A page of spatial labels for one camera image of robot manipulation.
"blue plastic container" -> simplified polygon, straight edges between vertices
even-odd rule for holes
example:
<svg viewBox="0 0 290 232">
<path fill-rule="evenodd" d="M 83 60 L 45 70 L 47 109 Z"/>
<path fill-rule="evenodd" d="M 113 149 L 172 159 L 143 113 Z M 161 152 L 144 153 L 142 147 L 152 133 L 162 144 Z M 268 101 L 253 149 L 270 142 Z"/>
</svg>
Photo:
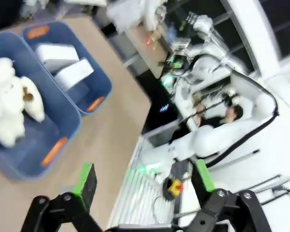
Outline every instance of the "blue plastic container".
<svg viewBox="0 0 290 232">
<path fill-rule="evenodd" d="M 79 130 L 81 116 L 20 36 L 0 33 L 0 57 L 14 61 L 16 76 L 26 76 L 35 83 L 45 111 L 42 123 L 24 114 L 25 137 L 13 148 L 0 145 L 0 171 L 12 180 L 37 178 Z"/>
<path fill-rule="evenodd" d="M 34 51 L 40 43 L 69 44 L 74 46 L 80 59 L 86 58 L 89 61 L 94 72 L 67 91 L 83 115 L 93 113 L 111 93 L 110 79 L 66 24 L 51 22 L 36 25 L 24 29 L 22 35 Z"/>
</svg>

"small blue bin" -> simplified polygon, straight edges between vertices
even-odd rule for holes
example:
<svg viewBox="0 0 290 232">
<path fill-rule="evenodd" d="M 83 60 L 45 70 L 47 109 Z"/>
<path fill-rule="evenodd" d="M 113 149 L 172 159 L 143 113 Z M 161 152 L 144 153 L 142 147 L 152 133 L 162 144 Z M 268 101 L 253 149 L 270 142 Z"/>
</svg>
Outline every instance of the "small blue bin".
<svg viewBox="0 0 290 232">
<path fill-rule="evenodd" d="M 51 22 L 36 25 L 24 29 L 22 35 L 34 51 L 40 43 L 69 44 L 74 46 L 80 59 L 88 60 L 94 72 L 67 91 L 83 115 L 93 113 L 111 93 L 110 79 L 66 24 Z"/>
<path fill-rule="evenodd" d="M 79 130 L 81 115 L 20 36 L 0 33 L 0 57 L 14 61 L 16 76 L 26 76 L 35 83 L 45 111 L 42 123 L 24 114 L 25 137 L 13 148 L 0 145 L 0 171 L 11 180 L 37 178 Z"/>
</svg>

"plush toy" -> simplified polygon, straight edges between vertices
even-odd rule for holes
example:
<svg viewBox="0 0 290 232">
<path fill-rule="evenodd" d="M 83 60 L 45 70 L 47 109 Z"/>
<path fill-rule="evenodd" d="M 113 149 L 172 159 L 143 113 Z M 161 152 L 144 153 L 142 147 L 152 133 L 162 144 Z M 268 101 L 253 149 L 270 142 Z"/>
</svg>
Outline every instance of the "plush toy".
<svg viewBox="0 0 290 232">
<path fill-rule="evenodd" d="M 13 117 L 0 119 L 0 144 L 13 147 L 17 138 L 25 136 L 24 115 L 20 112 Z"/>
<path fill-rule="evenodd" d="M 25 111 L 34 120 L 42 122 L 45 118 L 44 106 L 36 85 L 25 76 L 22 76 L 20 80 L 24 91 Z"/>
<path fill-rule="evenodd" d="M 10 77 L 0 85 L 0 118 L 17 115 L 24 107 L 22 82 L 16 76 Z"/>
<path fill-rule="evenodd" d="M 0 58 L 0 85 L 15 76 L 13 62 L 9 58 Z"/>
</svg>

